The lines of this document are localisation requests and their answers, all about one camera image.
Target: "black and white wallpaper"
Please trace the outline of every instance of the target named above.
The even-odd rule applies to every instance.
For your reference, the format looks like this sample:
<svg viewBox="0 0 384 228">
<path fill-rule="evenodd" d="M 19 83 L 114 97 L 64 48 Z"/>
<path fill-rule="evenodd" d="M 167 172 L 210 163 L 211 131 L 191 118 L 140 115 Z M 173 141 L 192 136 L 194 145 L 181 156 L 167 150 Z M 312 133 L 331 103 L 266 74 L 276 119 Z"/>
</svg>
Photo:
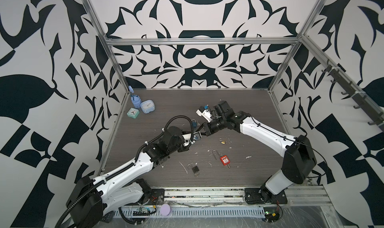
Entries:
<svg viewBox="0 0 384 228">
<path fill-rule="evenodd" d="M 110 38 L 296 36 L 316 0 L 91 0 Z"/>
<path fill-rule="evenodd" d="M 115 46 L 134 88 L 267 88 L 290 44 Z"/>
<path fill-rule="evenodd" d="M 328 0 L 309 37 L 384 107 L 384 0 Z"/>
<path fill-rule="evenodd" d="M 125 95 L 80 0 L 0 0 L 2 227 L 53 227 Z"/>
<path fill-rule="evenodd" d="M 313 39 L 378 105 L 383 104 L 384 0 L 328 0 L 310 31 Z M 384 225 L 384 133 L 301 45 L 274 90 L 293 135 L 306 135 L 324 185 L 347 225 Z"/>
</svg>

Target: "metal hook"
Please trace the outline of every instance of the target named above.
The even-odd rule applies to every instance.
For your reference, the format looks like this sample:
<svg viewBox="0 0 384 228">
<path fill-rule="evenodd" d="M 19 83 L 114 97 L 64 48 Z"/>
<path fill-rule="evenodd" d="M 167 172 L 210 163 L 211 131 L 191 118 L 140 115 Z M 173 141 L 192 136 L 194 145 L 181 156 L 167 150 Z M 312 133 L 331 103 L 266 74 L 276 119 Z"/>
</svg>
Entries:
<svg viewBox="0 0 384 228">
<path fill-rule="evenodd" d="M 213 151 L 212 151 L 212 155 L 214 155 L 214 158 L 215 158 L 215 160 L 217 160 L 217 158 L 216 158 L 216 156 L 215 156 L 214 152 L 216 152 L 216 153 L 217 153 L 217 155 L 221 157 L 221 154 L 220 154 L 220 153 L 218 153 L 218 151 L 217 151 L 217 150 L 213 150 Z"/>
</svg>

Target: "hook rack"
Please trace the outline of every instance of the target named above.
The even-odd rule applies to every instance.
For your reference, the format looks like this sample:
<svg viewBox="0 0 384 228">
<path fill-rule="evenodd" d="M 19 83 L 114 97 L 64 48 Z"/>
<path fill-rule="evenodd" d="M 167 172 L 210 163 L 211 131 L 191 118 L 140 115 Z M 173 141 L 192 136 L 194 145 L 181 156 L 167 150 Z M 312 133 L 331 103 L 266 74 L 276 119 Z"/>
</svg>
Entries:
<svg viewBox="0 0 384 228">
<path fill-rule="evenodd" d="M 331 82 L 338 83 L 344 89 L 342 95 L 349 95 L 358 104 L 353 108 L 362 109 L 372 119 L 369 125 L 377 125 L 384 131 L 383 110 L 340 67 L 329 65 L 322 72 L 328 72 L 333 77 Z"/>
</svg>

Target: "aluminum frame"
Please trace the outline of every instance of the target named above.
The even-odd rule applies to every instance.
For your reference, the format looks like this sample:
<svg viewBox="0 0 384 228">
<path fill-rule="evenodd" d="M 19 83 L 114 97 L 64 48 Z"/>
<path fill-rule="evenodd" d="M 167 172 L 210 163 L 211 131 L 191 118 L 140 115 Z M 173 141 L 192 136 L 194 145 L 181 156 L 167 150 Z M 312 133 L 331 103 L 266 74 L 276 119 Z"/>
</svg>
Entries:
<svg viewBox="0 0 384 228">
<path fill-rule="evenodd" d="M 294 44 L 291 49 L 288 51 L 287 55 L 285 56 L 283 62 L 281 63 L 280 67 L 278 68 L 276 75 L 273 77 L 271 84 L 269 84 L 268 91 L 271 93 L 276 88 L 277 84 L 279 84 L 281 77 L 283 76 L 284 72 L 287 70 L 289 63 L 299 50 L 301 45 L 301 42 L 298 41 L 296 44 Z"/>
<path fill-rule="evenodd" d="M 83 3 L 84 9 L 85 9 L 86 13 L 89 16 L 89 19 L 91 20 L 91 23 L 92 23 L 93 27 L 96 30 L 96 34 L 98 35 L 98 37 L 100 39 L 100 42 L 101 42 L 105 52 L 107 53 L 108 58 L 111 59 L 113 68 L 115 69 L 115 72 L 118 75 L 120 83 L 124 87 L 126 93 L 129 93 L 127 80 L 125 79 L 125 77 L 124 77 L 124 75 L 122 73 L 120 65 L 117 62 L 116 57 L 115 57 L 115 55 L 113 54 L 113 52 L 111 50 L 111 47 L 108 46 L 108 44 L 107 44 L 107 42 L 105 40 L 103 28 L 101 27 L 101 24 L 100 24 L 100 22 L 99 22 L 99 20 L 98 20 L 98 18 L 96 16 L 96 13 L 94 11 L 94 8 L 93 8 L 93 5 L 91 3 L 91 0 L 81 0 L 81 2 Z"/>
<path fill-rule="evenodd" d="M 280 120 L 281 124 L 283 125 L 284 133 L 285 134 L 291 134 L 290 131 L 289 131 L 288 125 L 287 125 L 287 123 L 286 123 L 286 121 L 284 119 L 284 116 L 283 116 L 283 114 L 281 113 L 281 111 L 279 109 L 279 102 L 277 101 L 274 92 L 273 91 L 269 92 L 269 96 L 271 97 L 271 101 L 272 101 L 273 107 L 276 110 L 277 116 L 279 117 L 279 120 Z"/>
<path fill-rule="evenodd" d="M 306 35 L 308 33 L 308 31 L 311 29 L 312 25 L 314 24 L 314 21 L 315 21 L 316 17 L 320 14 L 321 10 L 323 9 L 326 1 L 327 0 L 317 0 L 316 1 L 316 3 L 313 6 L 309 16 L 305 20 L 305 23 L 304 23 L 303 27 L 301 28 L 300 32 L 297 35 L 298 38 L 300 38 L 303 35 Z M 270 92 L 273 92 L 273 90 L 276 88 L 276 86 L 279 83 L 281 77 L 283 76 L 284 72 L 288 68 L 289 63 L 291 62 L 291 60 L 295 56 L 297 50 L 300 48 L 300 43 L 301 43 L 301 41 L 299 39 L 299 41 L 294 46 L 292 46 L 291 49 L 288 51 L 288 53 L 285 56 L 282 64 L 278 68 L 275 77 L 272 79 L 272 82 L 271 82 L 271 84 L 268 87 L 268 90 Z"/>
<path fill-rule="evenodd" d="M 358 99 L 358 96 L 352 95 L 352 99 L 358 104 L 359 108 L 362 108 L 362 110 L 374 121 L 374 123 L 368 122 L 370 125 L 377 125 L 379 129 L 384 131 L 384 122 L 382 122 L 383 117 L 383 110 L 382 108 L 377 105 L 375 101 L 372 100 L 368 96 L 368 94 L 361 89 L 360 86 L 358 86 L 345 72 L 343 72 L 342 69 L 338 67 L 338 65 L 325 53 L 319 48 L 319 46 L 314 43 L 312 39 L 309 38 L 307 35 L 303 35 L 300 37 L 300 41 L 303 43 L 303 45 L 308 49 L 310 53 L 313 54 L 313 56 L 326 68 L 329 65 L 332 66 L 331 70 L 325 69 L 329 74 L 332 74 L 332 70 L 338 70 L 338 73 L 340 74 L 342 80 L 346 81 L 353 87 L 353 90 L 355 91 L 355 94 L 359 94 L 359 96 L 364 97 L 362 99 Z"/>
<path fill-rule="evenodd" d="M 334 206 L 321 206 L 325 223 L 329 228 L 344 228 Z"/>
<path fill-rule="evenodd" d="M 100 167 L 96 171 L 96 176 L 99 176 L 101 175 L 101 173 L 104 172 L 105 165 L 107 164 L 107 161 L 108 161 L 109 153 L 111 152 L 111 149 L 112 149 L 113 141 L 115 140 L 116 134 L 118 133 L 118 128 L 120 126 L 122 117 L 125 114 L 124 111 L 125 111 L 125 107 L 127 106 L 130 94 L 131 93 L 126 93 L 121 102 L 121 107 L 119 110 L 118 117 L 116 118 L 115 123 L 113 124 L 112 132 L 109 135 L 106 150 L 104 154 L 101 156 Z"/>
<path fill-rule="evenodd" d="M 109 46 L 124 45 L 236 45 L 236 44 L 295 44 L 297 37 L 223 37 L 223 38 L 106 38 Z"/>
<path fill-rule="evenodd" d="M 213 203 L 215 206 L 250 206 L 245 202 L 244 189 L 259 187 L 152 187 L 152 189 L 164 189 L 163 200 L 175 207 L 206 206 Z M 285 190 L 285 194 L 289 200 L 287 204 L 289 206 L 333 206 L 323 186 L 291 185 Z M 257 206 L 276 205 L 258 204 Z"/>
<path fill-rule="evenodd" d="M 322 49 L 314 43 L 312 39 L 307 35 L 303 35 L 299 38 L 299 41 L 312 53 L 312 55 L 324 66 L 331 65 L 332 67 L 338 67 L 338 65 L 325 53 Z"/>
</svg>

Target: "clock face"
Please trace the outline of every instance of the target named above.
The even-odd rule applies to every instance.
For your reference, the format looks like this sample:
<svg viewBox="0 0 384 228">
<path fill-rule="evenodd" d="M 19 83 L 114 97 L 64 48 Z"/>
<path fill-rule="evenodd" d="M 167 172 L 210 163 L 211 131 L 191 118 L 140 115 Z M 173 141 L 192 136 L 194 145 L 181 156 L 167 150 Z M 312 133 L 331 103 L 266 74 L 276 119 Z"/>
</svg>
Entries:
<svg viewBox="0 0 384 228">
<path fill-rule="evenodd" d="M 148 109 L 148 108 L 151 108 L 153 106 L 153 103 L 152 102 L 147 102 L 145 105 L 144 105 L 144 108 L 145 109 Z"/>
<path fill-rule="evenodd" d="M 133 109 L 131 108 L 129 111 L 128 111 L 128 114 L 131 114 L 131 115 L 135 115 L 137 113 L 137 110 L 136 109 Z"/>
</svg>

